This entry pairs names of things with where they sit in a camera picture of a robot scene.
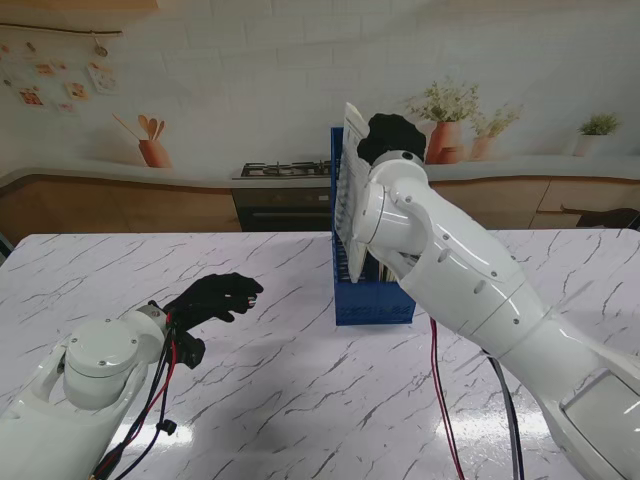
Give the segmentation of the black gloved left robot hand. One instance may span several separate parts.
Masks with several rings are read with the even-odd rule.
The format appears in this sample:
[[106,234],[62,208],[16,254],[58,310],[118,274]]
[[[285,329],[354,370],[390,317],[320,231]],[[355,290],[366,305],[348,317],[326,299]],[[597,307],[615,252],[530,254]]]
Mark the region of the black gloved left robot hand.
[[178,331],[188,331],[211,319],[232,323],[235,314],[245,314],[264,288],[255,279],[239,273],[211,274],[196,280],[163,307]]

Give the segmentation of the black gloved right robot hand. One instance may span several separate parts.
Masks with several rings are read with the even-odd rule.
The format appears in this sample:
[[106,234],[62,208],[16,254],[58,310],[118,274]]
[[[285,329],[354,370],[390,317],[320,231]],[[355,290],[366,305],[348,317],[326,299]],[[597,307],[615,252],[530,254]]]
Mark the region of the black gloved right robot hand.
[[424,160],[426,137],[416,126],[401,115],[375,114],[368,122],[369,134],[357,147],[358,156],[373,165],[390,151],[408,151],[420,162]]

